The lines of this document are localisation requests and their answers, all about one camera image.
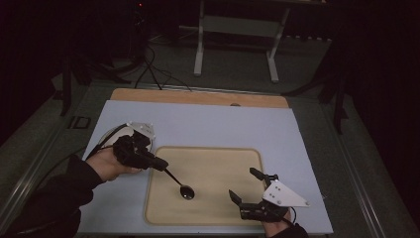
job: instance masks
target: dark background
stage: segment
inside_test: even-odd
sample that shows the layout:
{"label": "dark background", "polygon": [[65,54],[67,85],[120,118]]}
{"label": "dark background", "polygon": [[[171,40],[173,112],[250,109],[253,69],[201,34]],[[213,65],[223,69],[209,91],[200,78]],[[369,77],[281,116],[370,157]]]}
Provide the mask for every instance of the dark background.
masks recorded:
{"label": "dark background", "polygon": [[[84,52],[109,63],[113,54],[129,55],[128,41],[115,42],[113,36],[126,34],[128,38],[131,34],[132,29],[126,26],[134,15],[121,4],[135,10],[136,1],[116,2],[0,2],[0,145],[54,94],[51,78],[61,72],[65,56]],[[333,39],[316,77],[334,72],[339,78],[350,72],[346,92],[353,96],[391,178],[420,227],[420,3],[329,3],[365,8],[292,8],[284,35],[301,36],[302,41],[306,37]],[[226,7],[221,1],[209,10],[224,14]],[[235,9],[237,16],[253,11],[256,17],[276,17],[252,4]],[[176,39],[178,25],[196,26],[198,22],[198,1],[193,0],[154,1],[148,11],[142,11],[142,18],[170,39]],[[143,30],[146,37],[150,32],[147,27]]]}

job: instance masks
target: spoon handle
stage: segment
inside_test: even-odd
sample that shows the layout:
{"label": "spoon handle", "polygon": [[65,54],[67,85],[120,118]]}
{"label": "spoon handle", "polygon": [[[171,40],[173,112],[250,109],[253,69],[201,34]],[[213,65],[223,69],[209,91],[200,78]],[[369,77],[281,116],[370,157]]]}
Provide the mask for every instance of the spoon handle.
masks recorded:
{"label": "spoon handle", "polygon": [[167,170],[167,169],[164,169],[164,171],[171,177],[171,178],[173,178],[179,185],[182,185],[182,183],[180,183],[179,181],[178,181],[178,179],[176,179],[176,177],[175,176],[173,176],[171,173],[170,173],[170,171],[169,170]]}

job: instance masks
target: wooden tray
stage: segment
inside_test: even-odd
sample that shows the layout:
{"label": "wooden tray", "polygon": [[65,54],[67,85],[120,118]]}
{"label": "wooden tray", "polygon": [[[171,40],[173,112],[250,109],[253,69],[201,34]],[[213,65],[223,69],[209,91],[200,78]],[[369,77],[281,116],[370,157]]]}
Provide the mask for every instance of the wooden tray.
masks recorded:
{"label": "wooden tray", "polygon": [[262,200],[264,184],[250,174],[262,170],[260,154],[254,149],[160,147],[156,155],[169,162],[167,169],[195,197],[185,200],[179,185],[165,172],[153,170],[146,201],[146,220],[153,225],[261,225],[242,220],[229,189],[243,202]]}

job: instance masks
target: metal spoon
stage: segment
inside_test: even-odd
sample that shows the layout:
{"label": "metal spoon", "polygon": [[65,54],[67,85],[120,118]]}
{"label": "metal spoon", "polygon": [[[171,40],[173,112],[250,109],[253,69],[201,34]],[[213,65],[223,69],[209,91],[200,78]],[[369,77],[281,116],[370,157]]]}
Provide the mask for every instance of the metal spoon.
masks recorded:
{"label": "metal spoon", "polygon": [[185,198],[187,200],[191,200],[192,198],[194,198],[195,192],[189,185],[184,185],[184,184],[180,183],[178,181],[178,179],[176,179],[176,177],[173,176],[167,169],[164,169],[164,171],[181,186],[179,191],[180,191],[183,198]]}

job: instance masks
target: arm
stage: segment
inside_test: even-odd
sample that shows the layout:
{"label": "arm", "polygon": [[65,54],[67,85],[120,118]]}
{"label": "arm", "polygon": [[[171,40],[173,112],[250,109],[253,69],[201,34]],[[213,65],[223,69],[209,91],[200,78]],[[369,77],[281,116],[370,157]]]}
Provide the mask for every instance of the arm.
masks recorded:
{"label": "arm", "polygon": [[122,166],[112,148],[99,151],[86,162],[70,158],[67,172],[51,178],[30,197],[5,237],[23,231],[31,234],[25,237],[72,237],[80,222],[79,207],[93,199],[92,189],[120,174],[138,171]]}
{"label": "arm", "polygon": [[307,238],[308,233],[299,224],[290,222],[290,210],[279,222],[262,222],[266,238]]}

